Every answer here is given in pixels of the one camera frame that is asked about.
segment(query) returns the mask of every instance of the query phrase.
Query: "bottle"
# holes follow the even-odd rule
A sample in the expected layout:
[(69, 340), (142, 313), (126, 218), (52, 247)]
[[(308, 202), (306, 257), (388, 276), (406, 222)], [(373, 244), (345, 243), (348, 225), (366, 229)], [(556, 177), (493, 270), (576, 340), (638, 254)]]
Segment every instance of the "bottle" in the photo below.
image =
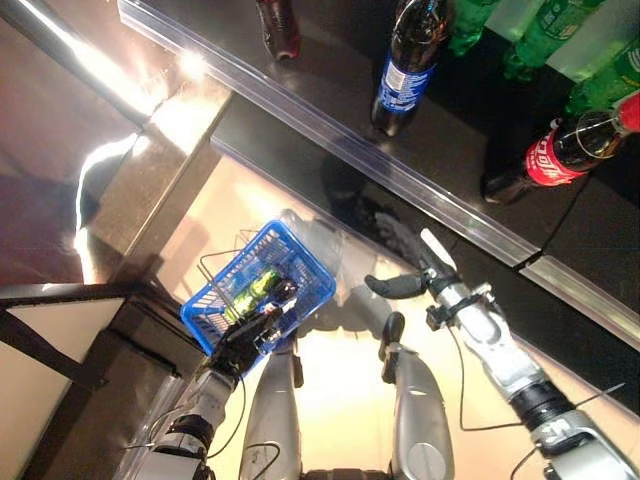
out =
[(296, 58), (300, 53), (300, 31), (291, 0), (256, 0), (262, 23), (262, 38), (276, 60)]
[(457, 0), (456, 20), (449, 49), (461, 57), (482, 36), (482, 29), (500, 0)]
[(640, 38), (626, 46), (607, 65), (573, 87), (567, 113), (609, 108), (640, 88)]
[(580, 28), (604, 0), (546, 0), (504, 56), (504, 76), (523, 82)]
[(561, 121), (529, 147), (524, 162), (485, 175), (482, 196), (490, 203), (510, 204), (534, 188), (571, 183), (612, 158), (635, 132), (640, 132), (640, 92), (616, 110), (591, 110)]
[(390, 137), (415, 114), (447, 35), (447, 0), (401, 0), (371, 123)]
[(234, 323), (238, 320), (235, 315), (236, 312), (239, 317), (242, 317), (254, 310), (260, 301), (269, 295), (271, 288), (276, 285), (280, 279), (280, 274), (275, 268), (269, 267), (264, 270), (257, 279), (251, 282), (247, 288), (242, 290), (233, 299), (233, 310), (227, 309), (225, 312), (227, 320)]

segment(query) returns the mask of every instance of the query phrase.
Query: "dark soda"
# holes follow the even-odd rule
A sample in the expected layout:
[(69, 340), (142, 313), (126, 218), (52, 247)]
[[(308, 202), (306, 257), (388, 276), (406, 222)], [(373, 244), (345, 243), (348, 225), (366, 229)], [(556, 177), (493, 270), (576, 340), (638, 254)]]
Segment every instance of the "dark soda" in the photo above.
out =
[(418, 107), (447, 37), (447, 0), (403, 0), (396, 10), (391, 49), (371, 111), (373, 126), (394, 136)]

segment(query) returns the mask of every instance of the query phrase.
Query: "floor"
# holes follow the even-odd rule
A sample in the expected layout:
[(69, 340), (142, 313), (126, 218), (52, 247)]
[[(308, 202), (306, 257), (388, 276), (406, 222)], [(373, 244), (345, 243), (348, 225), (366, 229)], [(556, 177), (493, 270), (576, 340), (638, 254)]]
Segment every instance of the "floor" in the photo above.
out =
[[(336, 271), (338, 283), (333, 301), (305, 322), (298, 342), (305, 376), (304, 386), (296, 391), (304, 471), (340, 467), (387, 469), (391, 455), (394, 389), (380, 380), (379, 343), (372, 332), (379, 331), (388, 312), (398, 309), (407, 318), (403, 342), (420, 353), (434, 372), (445, 398), (456, 458), (456, 478), (509, 478), (513, 467), (531, 448), (527, 432), (523, 428), (460, 431), (457, 425), (459, 360), (448, 333), (433, 333), (424, 324), (424, 309), (431, 302), (430, 298), (389, 303), (372, 299), (362, 285), (364, 275), (374, 273), (388, 277), (398, 274), (403, 267), (361, 238), (334, 230), (336, 225), (331, 219), (320, 218), (299, 198), (232, 158), (220, 160), (162, 251), (164, 263), (158, 272), (160, 281), (179, 301), (187, 300), (205, 283), (196, 267), (200, 256), (241, 246), (251, 236), (250, 230), (277, 218), (283, 209), (294, 211), (307, 225), (315, 220), (316, 229), (311, 229), (313, 235), (307, 237), (312, 245), (307, 246), (328, 268)], [(219, 255), (206, 259), (205, 265), (215, 272), (229, 259), (228, 255)], [(528, 349), (574, 402), (595, 393), (568, 370), (539, 351)], [(464, 359), (467, 372), (465, 424), (479, 426), (515, 421), (510, 408), (482, 373), (479, 362), (468, 352), (464, 353)], [(248, 404), (262, 367), (264, 363), (247, 376)], [(227, 405), (227, 421), (216, 432), (212, 451), (233, 431), (241, 407), (241, 395), (236, 393)], [(619, 404), (603, 398), (590, 402), (584, 409), (636, 464), (640, 464), (640, 423), (636, 417)], [(237, 475), (246, 420), (245, 415), (239, 433), (226, 450), (211, 461), (210, 466), (218, 478)], [(534, 456), (516, 478), (539, 479), (542, 466), (541, 458)]]

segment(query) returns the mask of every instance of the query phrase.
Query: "blue basket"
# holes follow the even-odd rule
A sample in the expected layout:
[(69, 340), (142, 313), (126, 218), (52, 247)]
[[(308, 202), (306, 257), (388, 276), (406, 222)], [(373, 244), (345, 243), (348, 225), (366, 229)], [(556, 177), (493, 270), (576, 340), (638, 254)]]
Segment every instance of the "blue basket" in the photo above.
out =
[[(207, 284), (180, 310), (182, 321), (207, 355), (213, 354), (230, 325), (222, 314), (225, 305), (232, 303), (268, 267), (274, 267), (298, 286), (295, 305), (276, 323), (282, 332), (279, 339), (289, 335), (336, 291), (336, 282), (325, 267), (284, 223), (273, 220), (215, 276), (213, 283), (217, 288)], [(273, 350), (279, 339), (263, 343), (261, 353)]]

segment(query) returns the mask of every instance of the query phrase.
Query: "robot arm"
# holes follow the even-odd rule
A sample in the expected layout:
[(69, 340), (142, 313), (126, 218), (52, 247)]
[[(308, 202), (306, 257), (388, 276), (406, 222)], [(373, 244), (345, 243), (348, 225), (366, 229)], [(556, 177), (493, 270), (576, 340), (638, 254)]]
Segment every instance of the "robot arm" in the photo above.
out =
[(215, 354), (199, 374), (185, 408), (156, 439), (136, 480), (211, 480), (207, 452), (225, 405), (242, 375), (260, 355), (255, 339), (268, 332), (282, 315), (280, 307), (254, 312), (229, 327)]
[(224, 421), (224, 407), (236, 379), (214, 370), (196, 382), (193, 406), (174, 420), (145, 457), (136, 480), (210, 480), (207, 452)]
[(589, 416), (549, 380), (542, 368), (513, 340), (488, 285), (470, 291), (452, 262), (435, 251), (433, 235), (420, 241), (388, 216), (379, 222), (401, 241), (401, 248), (421, 269), (387, 281), (365, 279), (369, 288), (386, 298), (410, 298), (427, 290), (439, 304), (427, 311), (434, 330), (444, 325), (460, 330), (462, 339), (482, 362), (485, 372), (530, 431), (531, 440), (548, 460), (548, 480), (638, 480), (631, 462), (602, 433)]

